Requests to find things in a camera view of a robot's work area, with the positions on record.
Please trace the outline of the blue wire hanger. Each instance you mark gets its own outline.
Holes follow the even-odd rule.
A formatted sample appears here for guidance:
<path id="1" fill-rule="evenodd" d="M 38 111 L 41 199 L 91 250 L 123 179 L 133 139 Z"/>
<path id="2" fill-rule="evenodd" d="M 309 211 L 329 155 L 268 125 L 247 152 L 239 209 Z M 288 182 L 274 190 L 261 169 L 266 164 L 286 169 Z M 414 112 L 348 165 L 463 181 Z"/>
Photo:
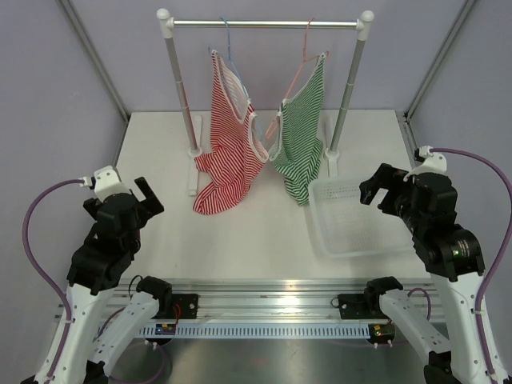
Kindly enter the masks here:
<path id="1" fill-rule="evenodd" d="M 252 147 L 262 148 L 262 128 L 254 105 L 243 84 L 231 55 L 230 24 L 222 18 L 227 28 L 227 60 L 233 68 L 226 66 L 224 57 L 215 49 L 209 47 L 213 66 L 213 85 L 211 92 L 211 144 L 216 150 L 220 145 L 233 149 L 235 144 L 245 141 Z"/>

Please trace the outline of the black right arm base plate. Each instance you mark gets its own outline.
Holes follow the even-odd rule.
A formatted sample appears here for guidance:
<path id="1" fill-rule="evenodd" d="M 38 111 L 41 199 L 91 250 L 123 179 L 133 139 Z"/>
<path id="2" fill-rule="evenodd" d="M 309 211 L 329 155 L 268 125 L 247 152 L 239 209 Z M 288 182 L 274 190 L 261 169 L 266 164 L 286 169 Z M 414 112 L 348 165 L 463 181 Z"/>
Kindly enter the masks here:
<path id="1" fill-rule="evenodd" d="M 366 294 L 339 294 L 330 300 L 343 320 L 389 320 L 380 311 L 378 297 Z"/>

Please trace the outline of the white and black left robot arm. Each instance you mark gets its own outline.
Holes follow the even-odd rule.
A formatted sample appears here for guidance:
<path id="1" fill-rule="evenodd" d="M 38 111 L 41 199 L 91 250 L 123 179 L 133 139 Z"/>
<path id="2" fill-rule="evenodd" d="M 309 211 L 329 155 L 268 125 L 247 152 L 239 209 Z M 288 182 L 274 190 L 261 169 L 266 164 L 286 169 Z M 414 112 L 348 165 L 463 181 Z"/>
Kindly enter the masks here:
<path id="1" fill-rule="evenodd" d="M 62 290 L 38 264 L 29 244 L 29 224 L 37 204 L 51 192 L 79 184 L 94 191 L 83 203 L 94 220 L 83 244 L 74 252 Z M 135 185 L 138 199 L 116 170 L 91 178 L 70 179 L 40 193 L 29 205 L 22 224 L 22 243 L 36 272 L 59 296 L 64 312 L 38 372 L 28 383 L 107 383 L 112 370 L 139 330 L 153 317 L 164 318 L 173 308 L 172 286 L 148 276 L 116 319 L 100 330 L 106 305 L 122 275 L 141 248 L 140 231 L 163 205 L 143 177 Z"/>

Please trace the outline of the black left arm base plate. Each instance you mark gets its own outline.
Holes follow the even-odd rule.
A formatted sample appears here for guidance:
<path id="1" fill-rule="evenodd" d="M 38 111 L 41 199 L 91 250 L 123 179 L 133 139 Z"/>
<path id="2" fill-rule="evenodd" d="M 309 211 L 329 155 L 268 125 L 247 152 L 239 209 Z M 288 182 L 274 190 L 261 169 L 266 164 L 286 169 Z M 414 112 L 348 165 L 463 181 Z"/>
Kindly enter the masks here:
<path id="1" fill-rule="evenodd" d="M 175 320 L 177 315 L 180 320 L 196 319 L 198 301 L 197 294 L 168 294 L 159 300 L 159 309 L 154 319 Z"/>

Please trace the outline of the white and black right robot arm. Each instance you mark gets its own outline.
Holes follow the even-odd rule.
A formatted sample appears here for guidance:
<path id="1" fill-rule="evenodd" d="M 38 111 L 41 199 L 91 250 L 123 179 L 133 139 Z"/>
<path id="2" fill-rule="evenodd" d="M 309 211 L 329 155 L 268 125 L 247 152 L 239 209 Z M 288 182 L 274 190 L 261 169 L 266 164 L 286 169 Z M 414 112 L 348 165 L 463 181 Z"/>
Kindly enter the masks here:
<path id="1" fill-rule="evenodd" d="M 481 247 L 456 223 L 458 193 L 451 180 L 432 172 L 412 175 L 383 163 L 359 189 L 364 205 L 386 190 L 378 208 L 400 218 L 411 232 L 415 253 L 440 298 L 449 336 L 444 338 L 412 307 L 393 277 L 367 283 L 365 312 L 385 315 L 400 329 L 422 360 L 428 383 L 509 383 L 511 375 L 499 357 L 485 300 L 478 295 L 485 274 Z"/>

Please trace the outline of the red striped tank top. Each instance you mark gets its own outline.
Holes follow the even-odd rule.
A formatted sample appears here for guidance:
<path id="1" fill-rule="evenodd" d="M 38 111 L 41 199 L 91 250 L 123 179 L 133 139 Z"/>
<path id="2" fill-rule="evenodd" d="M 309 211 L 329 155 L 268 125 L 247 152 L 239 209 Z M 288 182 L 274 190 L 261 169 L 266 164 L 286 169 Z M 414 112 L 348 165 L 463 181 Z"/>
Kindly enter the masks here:
<path id="1" fill-rule="evenodd" d="M 218 214 L 238 205 L 269 159 L 254 132 L 257 114 L 242 83 L 216 50 L 210 56 L 211 152 L 195 159 L 196 168 L 210 176 L 209 184 L 193 204 L 194 212 L 202 215 Z"/>

